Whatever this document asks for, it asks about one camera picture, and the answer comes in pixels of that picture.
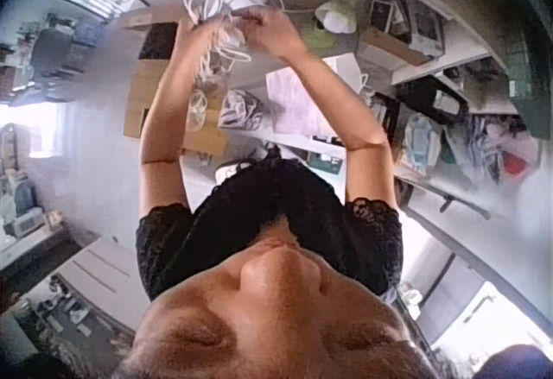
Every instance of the forearm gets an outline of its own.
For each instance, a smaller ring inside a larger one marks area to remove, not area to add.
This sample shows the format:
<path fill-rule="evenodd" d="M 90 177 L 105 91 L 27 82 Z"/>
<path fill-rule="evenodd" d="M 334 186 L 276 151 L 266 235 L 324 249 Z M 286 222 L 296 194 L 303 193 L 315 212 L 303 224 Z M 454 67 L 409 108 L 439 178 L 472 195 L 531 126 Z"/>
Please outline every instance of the forearm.
<path fill-rule="evenodd" d="M 144 125 L 140 153 L 142 164 L 178 161 L 193 86 L 193 66 L 171 60 Z"/>
<path fill-rule="evenodd" d="M 348 150 L 387 145 L 382 126 L 361 98 L 320 58 L 296 55 L 286 62 Z"/>

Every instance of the person's right arm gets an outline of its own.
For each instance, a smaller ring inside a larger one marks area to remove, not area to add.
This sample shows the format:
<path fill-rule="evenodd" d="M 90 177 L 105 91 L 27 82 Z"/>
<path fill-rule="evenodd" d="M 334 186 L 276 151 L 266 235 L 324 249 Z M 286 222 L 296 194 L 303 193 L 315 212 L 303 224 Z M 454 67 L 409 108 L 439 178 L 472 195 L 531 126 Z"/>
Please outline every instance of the person's right arm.
<path fill-rule="evenodd" d="M 393 161 L 387 136 L 363 100 L 320 58 L 312 55 L 289 18 L 277 9 L 236 12 L 253 46 L 288 63 L 347 151 L 346 199 L 380 199 L 397 208 Z"/>

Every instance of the lace sleeve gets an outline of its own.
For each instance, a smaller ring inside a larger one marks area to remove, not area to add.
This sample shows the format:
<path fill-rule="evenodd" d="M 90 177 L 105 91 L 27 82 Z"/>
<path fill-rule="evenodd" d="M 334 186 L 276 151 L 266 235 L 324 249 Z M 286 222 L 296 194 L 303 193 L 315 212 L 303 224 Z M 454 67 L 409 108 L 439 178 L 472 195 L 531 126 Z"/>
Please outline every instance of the lace sleeve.
<path fill-rule="evenodd" d="M 399 213 L 382 200 L 346 203 L 346 223 L 359 259 L 359 281 L 387 302 L 394 301 L 404 263 Z"/>
<path fill-rule="evenodd" d="M 140 220 L 137 229 L 138 270 L 151 300 L 165 290 L 160 284 L 160 274 L 182 246 L 192 221 L 192 212 L 181 204 L 158 206 Z"/>

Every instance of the black mesh object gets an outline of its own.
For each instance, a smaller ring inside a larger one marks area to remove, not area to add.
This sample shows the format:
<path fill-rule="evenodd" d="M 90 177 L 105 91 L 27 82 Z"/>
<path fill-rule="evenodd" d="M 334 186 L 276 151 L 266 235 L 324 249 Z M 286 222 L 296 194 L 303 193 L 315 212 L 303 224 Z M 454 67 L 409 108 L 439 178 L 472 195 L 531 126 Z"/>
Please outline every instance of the black mesh object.
<path fill-rule="evenodd" d="M 393 299 L 403 265 L 397 212 L 367 199 L 343 206 L 326 181 L 299 162 L 282 159 L 261 161 L 227 179 L 194 215 L 171 205 L 140 221 L 137 254 L 149 297 L 245 249 L 282 215 L 303 248 L 376 295 Z"/>

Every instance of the black shirt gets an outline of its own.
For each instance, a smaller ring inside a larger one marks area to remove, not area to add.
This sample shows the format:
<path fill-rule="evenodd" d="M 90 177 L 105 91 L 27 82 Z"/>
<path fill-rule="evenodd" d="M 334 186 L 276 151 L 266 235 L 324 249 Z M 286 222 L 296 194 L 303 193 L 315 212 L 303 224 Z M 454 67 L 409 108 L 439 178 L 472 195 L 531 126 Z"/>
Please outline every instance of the black shirt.
<path fill-rule="evenodd" d="M 300 245 L 384 300 L 403 265 L 398 213 L 380 200 L 342 205 L 333 188 L 297 161 L 267 159 L 227 179 L 193 214 L 175 204 L 140 220 L 138 266 L 154 300 L 188 277 L 244 250 L 284 215 Z"/>

